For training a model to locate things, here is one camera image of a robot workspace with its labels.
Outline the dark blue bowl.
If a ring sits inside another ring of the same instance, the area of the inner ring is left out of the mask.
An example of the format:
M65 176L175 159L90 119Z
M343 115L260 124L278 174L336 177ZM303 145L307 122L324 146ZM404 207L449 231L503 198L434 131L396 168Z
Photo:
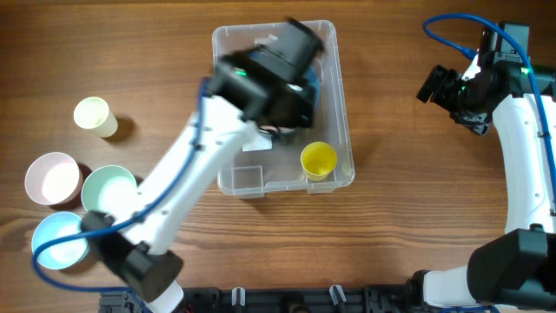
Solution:
M321 87L319 85L318 76L313 66L310 66L305 73L304 78L308 81L307 87L303 92L311 96L312 106L314 109L314 116L319 109ZM272 140L285 140L286 138L294 137L301 129L300 128L277 128L275 126L260 126L259 133L264 137L269 137Z

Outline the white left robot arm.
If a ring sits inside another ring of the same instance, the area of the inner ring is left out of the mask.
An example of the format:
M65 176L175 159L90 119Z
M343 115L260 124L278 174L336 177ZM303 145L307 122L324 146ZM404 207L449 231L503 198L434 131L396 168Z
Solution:
M169 247L220 168L262 126L307 128L320 91L312 61L261 51L222 57L202 80L196 112L142 182L128 213L92 211L81 234L96 257L152 312L174 312L184 298L183 261Z

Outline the yellow plastic cup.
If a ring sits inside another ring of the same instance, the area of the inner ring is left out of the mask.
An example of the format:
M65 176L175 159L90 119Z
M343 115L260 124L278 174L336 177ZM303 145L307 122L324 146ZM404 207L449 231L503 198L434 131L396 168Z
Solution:
M301 152L301 167L311 181L324 180L334 171L337 161L335 149L325 142L310 143Z

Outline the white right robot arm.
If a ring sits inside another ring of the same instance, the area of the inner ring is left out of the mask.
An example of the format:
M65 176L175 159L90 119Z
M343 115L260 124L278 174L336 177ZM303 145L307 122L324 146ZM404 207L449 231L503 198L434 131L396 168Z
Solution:
M506 173L503 236L475 250L467 264L416 273L411 304L457 310L506 305L555 309L555 71L498 61L465 74L432 68L417 97L447 110L472 132L493 126Z

